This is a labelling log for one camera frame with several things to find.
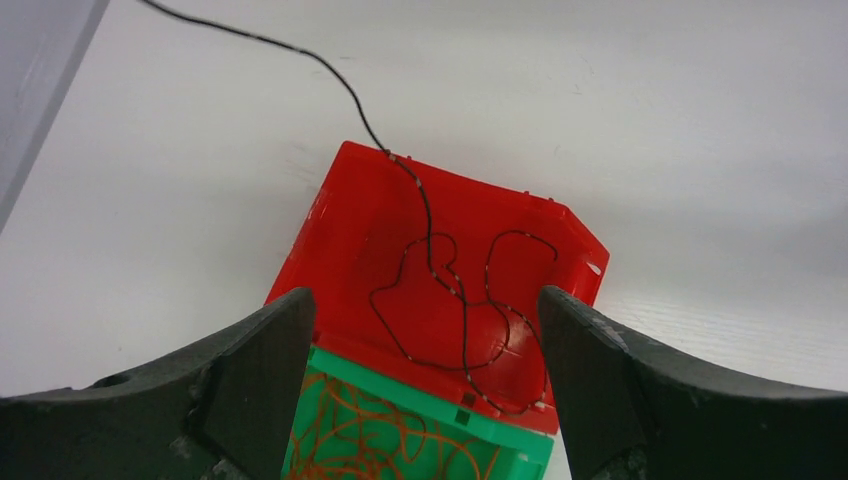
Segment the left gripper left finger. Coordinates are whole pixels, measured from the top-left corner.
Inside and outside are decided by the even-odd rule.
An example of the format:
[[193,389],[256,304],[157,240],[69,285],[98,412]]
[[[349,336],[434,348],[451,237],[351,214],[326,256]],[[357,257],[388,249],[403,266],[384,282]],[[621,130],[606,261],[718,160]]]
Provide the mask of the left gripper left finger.
[[278,479],[313,335],[297,288],[83,389],[1,401],[5,479]]

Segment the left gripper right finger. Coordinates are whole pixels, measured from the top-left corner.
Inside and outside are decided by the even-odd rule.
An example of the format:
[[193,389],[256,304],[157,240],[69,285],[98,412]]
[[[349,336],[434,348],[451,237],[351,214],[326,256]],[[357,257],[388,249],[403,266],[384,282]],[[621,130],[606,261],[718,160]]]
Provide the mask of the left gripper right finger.
[[555,286],[537,301],[575,479],[843,479],[847,396],[686,354]]

